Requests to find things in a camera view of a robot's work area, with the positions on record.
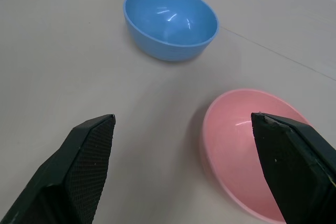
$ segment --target blue bowl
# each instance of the blue bowl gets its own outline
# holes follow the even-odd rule
[[[161,60],[192,59],[219,30],[216,14],[202,0],[125,0],[123,9],[137,46]]]

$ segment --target table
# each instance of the table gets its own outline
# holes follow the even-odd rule
[[[205,1],[219,34],[176,64],[134,45],[123,0],[0,0],[0,218],[72,127],[103,114],[117,124],[94,223],[263,223],[198,156],[205,111],[230,89],[279,96],[336,147],[336,0]]]

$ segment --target bowl rim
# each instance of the bowl rim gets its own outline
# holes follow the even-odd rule
[[[220,28],[220,25],[219,25],[219,20],[218,20],[218,17],[216,15],[216,13],[214,12],[214,10],[203,0],[200,0],[202,3],[204,3],[210,10],[211,12],[214,14],[215,16],[215,19],[216,19],[216,22],[217,22],[217,27],[216,27],[216,31],[215,33],[213,34],[212,37],[210,37],[209,39],[207,39],[206,41],[204,42],[201,42],[201,43],[197,43],[197,44],[190,44],[190,45],[180,45],[180,44],[173,44],[173,43],[169,43],[169,42],[165,42],[165,41],[162,41],[162,40],[159,40],[159,39],[156,39],[152,36],[150,36],[149,34],[147,33],[144,33],[142,30],[138,29],[137,26],[131,21],[131,19],[129,18],[127,12],[126,12],[126,2],[127,0],[124,0],[124,3],[123,3],[123,12],[124,12],[124,16],[126,18],[126,20],[132,25],[132,27],[134,29],[136,29],[138,32],[140,32],[142,35],[156,41],[156,42],[159,42],[159,43],[162,43],[162,44],[165,44],[165,45],[168,45],[168,46],[173,46],[173,47],[182,47],[182,48],[185,48],[185,47],[197,47],[197,46],[203,46],[203,45],[206,45],[208,43],[210,43],[215,37],[216,35],[218,34],[219,32],[219,28]]]
[[[293,109],[296,113],[298,113],[302,119],[310,125],[309,121],[299,112],[297,111],[292,105],[290,105],[289,103],[287,103],[286,101],[284,101],[283,99],[273,95],[273,94],[270,94],[268,92],[265,92],[265,91],[261,91],[261,90],[256,90],[256,89],[234,89],[234,90],[230,90],[230,91],[227,91],[223,94],[221,94],[220,96],[218,96],[212,103],[211,105],[209,106],[209,108],[207,109],[206,111],[206,114],[204,116],[204,120],[203,120],[203,125],[202,125],[202,147],[204,148],[204,156],[209,164],[209,167],[215,177],[215,179],[218,181],[218,183],[220,184],[220,186],[222,187],[222,189],[224,191],[227,192],[227,194],[231,197],[231,199],[233,199],[239,206],[241,206],[245,211],[247,211],[249,214],[251,214],[252,216],[255,216],[263,221],[266,221],[268,223],[272,223],[272,224],[286,224],[285,221],[279,221],[279,220],[274,220],[274,219],[271,219],[271,218],[268,218],[266,216],[263,216],[261,214],[259,214],[258,212],[255,212],[254,210],[250,209],[248,206],[246,206],[243,202],[241,202],[234,194],[233,192],[230,191],[230,189],[219,179],[219,176],[217,175],[217,173],[215,172],[214,170],[214,165],[213,165],[213,162],[211,161],[211,159],[209,158],[209,152],[208,152],[208,147],[207,147],[207,144],[206,144],[206,137],[205,137],[205,129],[206,129],[206,126],[207,126],[207,122],[208,122],[208,118],[209,118],[209,115],[211,114],[212,112],[212,109],[214,108],[214,106],[225,96],[227,95],[230,95],[232,93],[236,93],[236,92],[257,92],[257,93],[261,93],[261,94],[264,94],[264,95],[267,95],[269,97],[272,97],[282,103],[284,103],[285,105],[287,105],[288,107],[290,107],[291,109]]]

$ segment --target bowl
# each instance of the bowl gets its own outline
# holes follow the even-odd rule
[[[219,29],[214,11],[202,0],[125,0],[123,10],[136,45],[166,61],[199,55]]]
[[[251,113],[264,112],[309,124],[291,105],[258,90],[233,90],[209,107],[202,128],[203,162],[243,209],[269,223],[285,223],[262,173]]]

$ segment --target pink bowl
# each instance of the pink bowl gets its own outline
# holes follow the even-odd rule
[[[202,152],[221,187],[242,208],[269,223],[285,223],[265,181],[253,137],[251,113],[308,121],[292,106],[258,90],[232,90],[209,107],[203,122]]]

